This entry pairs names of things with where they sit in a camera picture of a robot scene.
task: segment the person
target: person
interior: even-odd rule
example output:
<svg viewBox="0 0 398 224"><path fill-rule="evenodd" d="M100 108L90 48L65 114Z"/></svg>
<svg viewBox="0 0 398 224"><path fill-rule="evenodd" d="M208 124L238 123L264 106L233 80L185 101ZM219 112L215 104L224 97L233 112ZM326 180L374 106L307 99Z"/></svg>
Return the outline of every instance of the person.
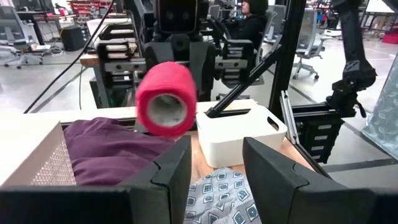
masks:
<svg viewBox="0 0 398 224"><path fill-rule="evenodd" d="M244 0L242 14L245 19L239 21L234 39L250 40L257 49L262 44L262 36L266 28L268 0Z"/></svg>

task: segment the red roll of tape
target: red roll of tape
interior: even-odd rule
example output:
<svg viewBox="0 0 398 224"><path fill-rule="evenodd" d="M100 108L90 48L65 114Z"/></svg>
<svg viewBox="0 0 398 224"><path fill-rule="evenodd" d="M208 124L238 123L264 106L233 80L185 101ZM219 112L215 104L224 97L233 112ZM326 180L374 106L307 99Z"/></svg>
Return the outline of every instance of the red roll of tape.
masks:
<svg viewBox="0 0 398 224"><path fill-rule="evenodd" d="M178 136L195 119L197 94L191 72L175 62L152 67L136 92L138 120L152 134Z"/></svg>

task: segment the mesh basket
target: mesh basket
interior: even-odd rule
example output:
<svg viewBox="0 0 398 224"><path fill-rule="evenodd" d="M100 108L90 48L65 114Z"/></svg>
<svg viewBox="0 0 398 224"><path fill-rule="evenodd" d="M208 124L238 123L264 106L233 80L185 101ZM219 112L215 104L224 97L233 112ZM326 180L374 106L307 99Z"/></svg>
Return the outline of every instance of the mesh basket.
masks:
<svg viewBox="0 0 398 224"><path fill-rule="evenodd" d="M40 118L16 121L8 130L8 156L3 159L0 187L15 185L76 185L63 130L58 120Z"/></svg>

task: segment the patterned fabric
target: patterned fabric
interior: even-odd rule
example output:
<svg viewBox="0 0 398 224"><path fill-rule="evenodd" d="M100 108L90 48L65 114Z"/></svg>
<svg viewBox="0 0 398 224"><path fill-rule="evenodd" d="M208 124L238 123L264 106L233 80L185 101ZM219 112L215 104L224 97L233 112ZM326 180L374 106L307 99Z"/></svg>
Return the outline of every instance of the patterned fabric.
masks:
<svg viewBox="0 0 398 224"><path fill-rule="evenodd" d="M260 224L248 180L240 172L218 169L192 184L184 224Z"/></svg>
<svg viewBox="0 0 398 224"><path fill-rule="evenodd" d="M398 159L398 54L363 134Z"/></svg>

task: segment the concrete floor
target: concrete floor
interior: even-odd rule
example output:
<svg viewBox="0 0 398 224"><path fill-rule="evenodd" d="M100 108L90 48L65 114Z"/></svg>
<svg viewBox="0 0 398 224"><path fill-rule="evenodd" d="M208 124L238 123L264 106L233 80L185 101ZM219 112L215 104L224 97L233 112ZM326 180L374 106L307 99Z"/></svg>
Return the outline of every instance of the concrete floor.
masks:
<svg viewBox="0 0 398 224"><path fill-rule="evenodd" d="M376 104L383 87L398 45L380 42L365 42L366 56L376 69L376 83L367 91L359 93L359 101L368 112ZM345 65L343 44L339 40L329 40L322 52L323 59L313 58L304 61L313 65L319 72L319 81L314 82L306 71L301 71L296 80L292 80L289 89L293 105L318 103L331 94L331 84L341 79ZM26 65L21 70L15 67L0 67L0 112L22 113L40 92L77 56L78 52L67 52L60 57L47 56L44 65ZM9 58L0 55L0 64ZM79 78L81 65L76 64L49 90L36 104L34 112L79 110ZM94 110L95 102L88 80L93 78L92 69L83 70L81 83L81 107ZM262 105L268 105L273 75L264 74L266 84L252 86L244 94L249 94ZM228 89L216 82L213 99ZM360 133L365 119L358 114L355 118L345 119L328 164L322 164L330 175L348 187L398 187L398 165L391 157L378 149Z"/></svg>

